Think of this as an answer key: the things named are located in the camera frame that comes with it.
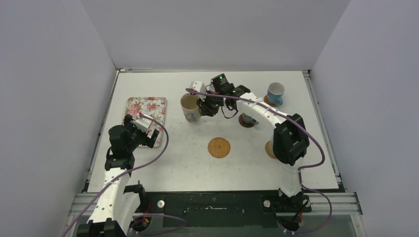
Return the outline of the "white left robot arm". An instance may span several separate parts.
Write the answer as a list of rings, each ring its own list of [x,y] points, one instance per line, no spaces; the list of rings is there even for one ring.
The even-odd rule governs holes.
[[[104,184],[85,224],[79,224],[78,237],[125,237],[135,212],[147,208],[148,199],[141,184],[128,185],[134,168],[133,152],[139,146],[153,148],[159,131],[149,131],[154,119],[126,115],[122,125],[108,131],[111,146],[106,153]]]

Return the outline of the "blue mug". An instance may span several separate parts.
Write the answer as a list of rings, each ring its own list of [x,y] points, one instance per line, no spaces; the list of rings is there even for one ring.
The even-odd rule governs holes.
[[[279,82],[273,82],[268,86],[267,97],[270,103],[278,106],[283,105],[283,94],[285,92],[284,86]]]

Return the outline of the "pink mug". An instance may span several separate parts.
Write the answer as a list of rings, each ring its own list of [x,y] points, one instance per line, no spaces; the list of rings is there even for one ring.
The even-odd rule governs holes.
[[[216,90],[215,90],[215,87],[214,87],[214,85],[212,83],[209,85],[209,91],[211,93],[213,93],[213,94],[216,94],[217,93]]]

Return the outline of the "small white cup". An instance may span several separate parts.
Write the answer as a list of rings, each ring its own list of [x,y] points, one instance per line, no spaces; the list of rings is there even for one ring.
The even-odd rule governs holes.
[[[252,117],[246,115],[246,114],[242,114],[243,117],[243,121],[246,124],[251,124],[251,125],[256,125],[258,124],[258,121],[256,121],[255,119],[253,119]]]

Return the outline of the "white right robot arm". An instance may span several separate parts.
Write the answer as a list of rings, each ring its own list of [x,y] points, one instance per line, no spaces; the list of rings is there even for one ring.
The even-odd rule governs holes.
[[[279,189],[280,206],[285,211],[292,211],[299,205],[298,193],[302,186],[298,168],[302,165],[299,159],[307,153],[308,136],[302,117],[284,114],[269,106],[243,85],[229,83],[225,74],[211,79],[213,90],[201,81],[190,84],[190,93],[197,94],[197,105],[202,116],[215,116],[219,108],[226,107],[249,118],[250,123],[262,125],[272,131],[268,151],[281,162],[281,179]]]

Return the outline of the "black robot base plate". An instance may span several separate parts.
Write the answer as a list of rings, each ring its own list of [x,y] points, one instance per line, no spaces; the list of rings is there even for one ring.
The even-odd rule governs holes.
[[[233,193],[232,192],[205,192],[205,193]],[[218,210],[211,208],[204,210],[203,208],[180,208],[169,207],[168,211],[157,212],[166,215],[180,217],[187,222],[188,227],[245,227],[245,226],[261,226],[263,228],[275,228],[279,221],[288,221],[297,223],[300,221],[301,213],[309,213],[312,211],[308,195],[299,194],[297,197],[288,198],[286,195],[279,194],[278,190],[265,191],[244,191],[258,192],[262,194],[278,194],[279,196],[267,196],[273,198],[275,202],[271,204],[269,200],[265,200],[263,205],[265,208],[250,208],[245,211],[242,209],[228,207],[227,210]],[[152,213],[152,203],[149,195],[145,193],[145,199],[142,201],[139,210],[149,211]],[[157,202],[157,208],[163,208],[164,201]]]

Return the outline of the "large cream mug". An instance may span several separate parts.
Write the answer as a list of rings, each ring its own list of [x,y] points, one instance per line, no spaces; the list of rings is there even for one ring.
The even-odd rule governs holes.
[[[201,119],[201,110],[197,104],[199,100],[198,95],[190,93],[184,94],[180,99],[183,114],[189,123],[198,123]]]

